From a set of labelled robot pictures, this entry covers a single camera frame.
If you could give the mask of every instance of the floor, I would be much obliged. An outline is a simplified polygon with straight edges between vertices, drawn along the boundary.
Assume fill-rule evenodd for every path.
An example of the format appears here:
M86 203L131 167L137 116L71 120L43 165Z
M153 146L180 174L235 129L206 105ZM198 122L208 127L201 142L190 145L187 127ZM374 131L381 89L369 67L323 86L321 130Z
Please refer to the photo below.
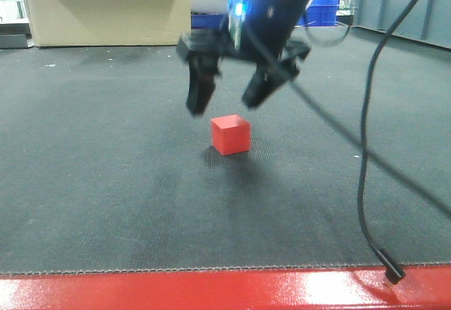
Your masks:
M320 38L340 28L314 30ZM355 134L380 37L313 46L299 83ZM240 96L225 60L206 115L185 109L174 47L0 51L0 273L378 265L360 233L359 151L284 87ZM451 53L394 39L381 56L371 146L451 206ZM252 150L222 157L210 118L239 113ZM373 234L407 265L451 263L451 222L370 166Z

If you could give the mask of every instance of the blue led light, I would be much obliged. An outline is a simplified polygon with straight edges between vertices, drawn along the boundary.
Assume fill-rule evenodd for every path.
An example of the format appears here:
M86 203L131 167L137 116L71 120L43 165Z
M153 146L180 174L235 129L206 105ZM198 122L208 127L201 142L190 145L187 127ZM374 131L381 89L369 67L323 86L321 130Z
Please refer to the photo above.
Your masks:
M245 11L245 9L241 2L239 2L238 4L235 5L235 15L236 16L242 16L244 11Z

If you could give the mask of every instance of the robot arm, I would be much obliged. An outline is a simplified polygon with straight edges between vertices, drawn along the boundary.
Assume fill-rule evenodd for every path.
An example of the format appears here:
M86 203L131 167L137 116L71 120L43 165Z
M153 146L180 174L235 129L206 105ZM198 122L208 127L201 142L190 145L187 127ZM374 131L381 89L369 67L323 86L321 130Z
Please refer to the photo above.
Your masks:
M302 41L289 40L309 0L229 0L228 15L217 30L195 30L183 34L178 53L190 67L187 107L192 115L205 112L214 93L214 76L219 58L228 57L257 65L242 100L256 108L287 81L271 69L249 38L252 31L279 66L294 79L299 71L296 59L304 60L310 48Z

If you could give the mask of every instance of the cable connector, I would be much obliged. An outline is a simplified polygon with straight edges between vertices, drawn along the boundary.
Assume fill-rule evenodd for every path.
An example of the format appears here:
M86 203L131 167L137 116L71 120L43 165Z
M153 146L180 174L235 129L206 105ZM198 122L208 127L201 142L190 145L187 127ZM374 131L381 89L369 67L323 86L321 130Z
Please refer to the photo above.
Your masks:
M406 273L402 270L401 266L396 263L392 257L390 257L385 249L373 249L373 251L382 264L387 268L387 271L385 272L386 278L392 284L398 284L406 276Z

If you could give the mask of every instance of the cardboard box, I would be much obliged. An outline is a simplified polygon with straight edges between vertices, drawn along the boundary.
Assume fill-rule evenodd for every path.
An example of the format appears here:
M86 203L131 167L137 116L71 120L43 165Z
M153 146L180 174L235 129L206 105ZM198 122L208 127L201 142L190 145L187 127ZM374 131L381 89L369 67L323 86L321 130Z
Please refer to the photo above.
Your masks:
M25 0L35 44L172 45L191 28L190 0Z

